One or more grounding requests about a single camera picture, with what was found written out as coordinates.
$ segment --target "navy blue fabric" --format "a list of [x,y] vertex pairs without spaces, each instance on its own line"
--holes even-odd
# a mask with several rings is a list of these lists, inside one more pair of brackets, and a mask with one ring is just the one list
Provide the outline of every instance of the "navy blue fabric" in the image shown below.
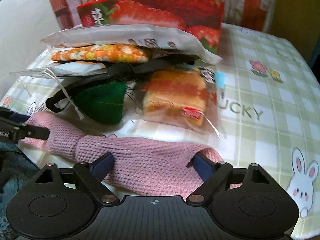
[[25,122],[29,118],[30,118],[30,116],[28,116],[28,115],[17,114],[17,113],[10,115],[10,120],[17,122],[17,123]]
[[206,181],[212,175],[210,164],[198,155],[195,155],[193,159],[193,167],[203,181]]
[[113,170],[113,164],[115,158],[112,154],[109,154],[106,158],[96,164],[92,169],[92,175],[95,176],[99,181],[102,181],[110,171]]

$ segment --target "white wall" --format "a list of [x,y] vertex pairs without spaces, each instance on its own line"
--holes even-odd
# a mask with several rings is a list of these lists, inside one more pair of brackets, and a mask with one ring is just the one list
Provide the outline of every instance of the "white wall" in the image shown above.
[[27,68],[46,49],[39,40],[59,30],[49,0],[0,1],[0,98],[15,81],[9,72]]

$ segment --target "table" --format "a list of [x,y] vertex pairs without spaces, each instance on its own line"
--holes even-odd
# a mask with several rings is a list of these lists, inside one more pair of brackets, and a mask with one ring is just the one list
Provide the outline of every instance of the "table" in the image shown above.
[[[73,111],[70,107],[62,117],[92,135],[115,133],[118,137],[197,142],[215,148],[235,167],[246,168],[249,163],[259,163],[287,189],[301,210],[304,203],[295,198],[291,189],[311,185],[313,192],[308,192],[311,208],[306,217],[302,213],[303,218],[299,218],[292,236],[308,238],[319,234],[320,85],[292,44],[265,33],[223,24],[219,54],[224,59],[212,68],[226,75],[225,98],[220,104],[226,137],[221,140],[213,133],[200,135],[141,120],[128,121],[117,127],[97,123],[92,126],[90,119],[79,122],[77,117],[71,118],[76,114],[69,114]],[[49,63],[48,51],[44,51],[28,68]],[[59,90],[53,80],[31,77],[21,77],[21,80],[31,96],[21,83],[15,82],[1,104],[22,114],[34,114]],[[25,145],[20,148],[40,167],[49,162],[55,162],[59,167],[72,165],[71,161],[56,155]],[[299,155],[300,166],[305,166],[305,171],[300,168],[304,179],[296,182],[292,178],[297,176],[293,168],[297,167],[299,152],[302,154]],[[308,173],[308,168],[314,168],[313,173]],[[120,196],[124,194],[121,188],[112,190]]]

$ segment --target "black clamp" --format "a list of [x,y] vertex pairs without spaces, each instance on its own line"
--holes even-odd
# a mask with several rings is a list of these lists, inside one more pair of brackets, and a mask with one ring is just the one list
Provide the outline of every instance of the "black clamp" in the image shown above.
[[[48,163],[9,202],[7,219],[16,240],[291,239],[299,209],[260,165],[233,168],[199,153],[192,165],[204,183],[186,201],[181,196],[120,201],[100,183],[113,169],[112,153],[67,169]],[[242,185],[229,190],[234,183]]]
[[17,144],[25,137],[47,140],[49,130],[25,124],[29,116],[17,114],[10,109],[0,108],[0,142]]

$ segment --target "bunny illustration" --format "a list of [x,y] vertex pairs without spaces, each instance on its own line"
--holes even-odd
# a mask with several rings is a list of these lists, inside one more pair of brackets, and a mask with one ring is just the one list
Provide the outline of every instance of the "bunny illustration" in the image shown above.
[[31,106],[28,109],[27,115],[33,115],[37,112],[44,112],[47,109],[47,107],[45,106],[45,103],[43,103],[41,106],[38,107],[37,109],[37,104],[36,102],[33,102],[31,104]]
[[306,218],[312,207],[312,183],[318,176],[319,165],[317,162],[312,161],[306,171],[305,161],[301,151],[298,148],[294,148],[292,151],[292,167],[294,175],[289,182],[287,193],[298,205],[300,217]]

